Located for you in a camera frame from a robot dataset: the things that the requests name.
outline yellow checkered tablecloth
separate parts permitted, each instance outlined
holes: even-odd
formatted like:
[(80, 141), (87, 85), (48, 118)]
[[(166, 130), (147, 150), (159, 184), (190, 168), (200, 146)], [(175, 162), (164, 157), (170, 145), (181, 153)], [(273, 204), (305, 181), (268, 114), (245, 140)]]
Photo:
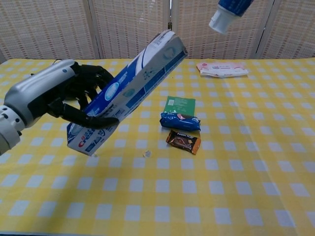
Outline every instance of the yellow checkered tablecloth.
[[(0, 65), (0, 103), (52, 62)], [(115, 75), (129, 60), (79, 62)], [(315, 235), (315, 59), (242, 60), (249, 75), (228, 79), (200, 77), (198, 62), (178, 66), (97, 156), (67, 148), (61, 118), (45, 115), (24, 130), (0, 156), (0, 231)], [(168, 95), (196, 99), (196, 156), (165, 142), (159, 117)]]

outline toothpaste tube cap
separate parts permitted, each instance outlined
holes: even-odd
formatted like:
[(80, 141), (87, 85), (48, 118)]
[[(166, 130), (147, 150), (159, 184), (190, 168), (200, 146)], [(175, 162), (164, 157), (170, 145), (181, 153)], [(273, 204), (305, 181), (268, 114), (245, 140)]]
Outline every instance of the toothpaste tube cap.
[(209, 26), (216, 32), (225, 34), (229, 25), (236, 19), (239, 18), (237, 15), (229, 12), (228, 10), (218, 7), (216, 13), (211, 18)]

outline white wet wipes pack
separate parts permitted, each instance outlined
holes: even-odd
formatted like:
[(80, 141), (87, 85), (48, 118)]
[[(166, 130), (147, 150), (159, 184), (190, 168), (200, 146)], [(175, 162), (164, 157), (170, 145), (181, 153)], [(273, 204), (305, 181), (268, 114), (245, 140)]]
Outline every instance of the white wet wipes pack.
[(236, 77), (248, 74), (248, 70), (245, 69), (242, 64), (232, 62), (203, 62), (199, 63), (197, 68), (200, 71), (200, 75), (218, 78)]
[[(115, 117), (122, 121), (187, 56), (174, 32), (159, 34), (98, 94), (84, 110), (90, 116)], [(92, 155), (115, 131), (117, 125), (95, 130), (70, 123), (67, 145)]]

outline blue and white box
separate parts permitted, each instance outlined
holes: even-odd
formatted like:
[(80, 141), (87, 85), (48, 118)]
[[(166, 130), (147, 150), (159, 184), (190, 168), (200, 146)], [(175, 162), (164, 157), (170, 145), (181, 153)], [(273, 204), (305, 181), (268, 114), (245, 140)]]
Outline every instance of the blue and white box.
[[(90, 116), (116, 117), (121, 122), (187, 56), (174, 32), (166, 30), (98, 94), (86, 107)], [(95, 130), (70, 123), (67, 126), (69, 148), (92, 155), (115, 131), (117, 125)]]

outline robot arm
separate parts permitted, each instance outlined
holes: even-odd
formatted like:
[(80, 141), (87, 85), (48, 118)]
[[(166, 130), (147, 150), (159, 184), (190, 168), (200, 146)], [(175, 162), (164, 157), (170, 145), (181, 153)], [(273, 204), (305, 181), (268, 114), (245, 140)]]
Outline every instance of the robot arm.
[[(101, 66), (67, 59), (15, 84), (0, 106), (0, 155), (12, 149), (20, 141), (21, 131), (45, 113), (94, 129), (117, 124), (116, 118), (90, 117), (83, 112), (88, 105), (86, 95), (93, 99), (96, 87), (103, 89), (112, 78)], [(69, 98), (79, 101), (80, 110), (63, 103)]]

